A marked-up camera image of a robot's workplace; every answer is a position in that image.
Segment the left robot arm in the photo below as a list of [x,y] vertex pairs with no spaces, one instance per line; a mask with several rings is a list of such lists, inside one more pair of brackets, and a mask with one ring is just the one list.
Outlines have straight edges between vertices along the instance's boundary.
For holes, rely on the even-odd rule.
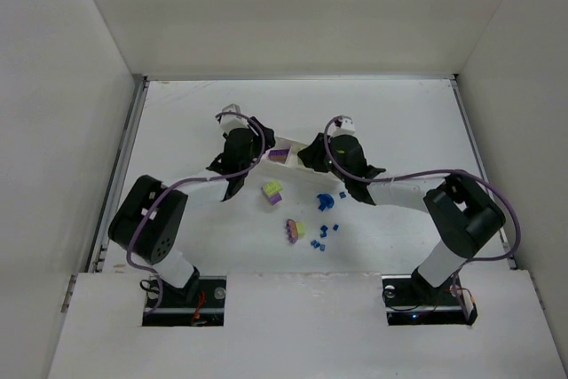
[[[111,241],[127,251],[127,262],[161,279],[188,299],[199,271],[174,248],[185,210],[231,200],[249,171],[275,146],[274,130],[240,113],[217,116],[225,139],[223,151],[201,173],[167,185],[143,175],[135,181],[108,228]],[[136,265],[132,257],[143,261]]]

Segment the blue arch lego piece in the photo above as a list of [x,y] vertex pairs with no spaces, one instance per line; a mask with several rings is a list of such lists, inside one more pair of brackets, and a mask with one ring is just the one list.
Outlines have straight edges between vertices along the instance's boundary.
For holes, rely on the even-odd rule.
[[335,205],[335,200],[329,193],[320,193],[317,195],[319,202],[318,209],[320,211],[325,211],[326,209],[332,209]]

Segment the green purple lego stack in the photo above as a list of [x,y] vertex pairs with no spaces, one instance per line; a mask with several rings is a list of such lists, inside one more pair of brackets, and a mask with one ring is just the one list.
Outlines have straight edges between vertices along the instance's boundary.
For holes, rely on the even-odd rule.
[[273,180],[261,187],[263,197],[268,201],[271,206],[278,204],[282,201],[281,191],[283,187],[279,181]]

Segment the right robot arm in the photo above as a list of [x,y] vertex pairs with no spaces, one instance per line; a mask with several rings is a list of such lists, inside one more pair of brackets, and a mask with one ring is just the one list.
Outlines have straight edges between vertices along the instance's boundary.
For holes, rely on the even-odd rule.
[[310,170],[334,174],[356,201],[430,216],[439,242],[411,275],[414,291],[423,298],[444,288],[451,275],[474,258],[506,222],[478,182],[462,174],[408,180],[387,177],[377,182],[386,169],[368,163],[361,144],[351,135],[325,138],[320,133],[297,157]]

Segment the purple lego brick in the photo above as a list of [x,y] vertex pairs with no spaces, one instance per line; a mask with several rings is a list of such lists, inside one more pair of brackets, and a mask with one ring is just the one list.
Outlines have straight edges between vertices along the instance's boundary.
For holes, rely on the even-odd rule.
[[290,155],[290,149],[273,149],[270,150],[268,153],[268,160],[271,162],[277,162],[281,164],[285,164],[288,160]]

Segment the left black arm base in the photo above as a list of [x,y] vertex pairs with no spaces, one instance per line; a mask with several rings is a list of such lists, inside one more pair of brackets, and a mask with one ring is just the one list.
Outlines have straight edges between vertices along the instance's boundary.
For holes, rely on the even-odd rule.
[[222,327],[225,322],[225,276],[200,277],[196,290],[187,300],[177,289],[163,283],[162,301],[157,304],[159,285],[155,277],[142,280],[146,292],[143,327]]

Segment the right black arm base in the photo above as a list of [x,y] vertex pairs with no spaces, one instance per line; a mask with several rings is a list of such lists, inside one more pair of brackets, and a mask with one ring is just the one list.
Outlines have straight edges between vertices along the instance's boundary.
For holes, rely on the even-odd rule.
[[475,298],[459,278],[432,288],[411,275],[385,275],[382,285],[389,326],[472,326],[477,320]]

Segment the purple flower green lego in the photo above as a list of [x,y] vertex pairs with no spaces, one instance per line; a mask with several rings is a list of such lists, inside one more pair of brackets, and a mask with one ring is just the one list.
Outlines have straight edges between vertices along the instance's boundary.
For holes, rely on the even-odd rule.
[[300,239],[305,236],[305,226],[302,221],[295,221],[294,219],[288,218],[285,221],[285,231],[287,235],[288,242],[290,244],[296,244]]

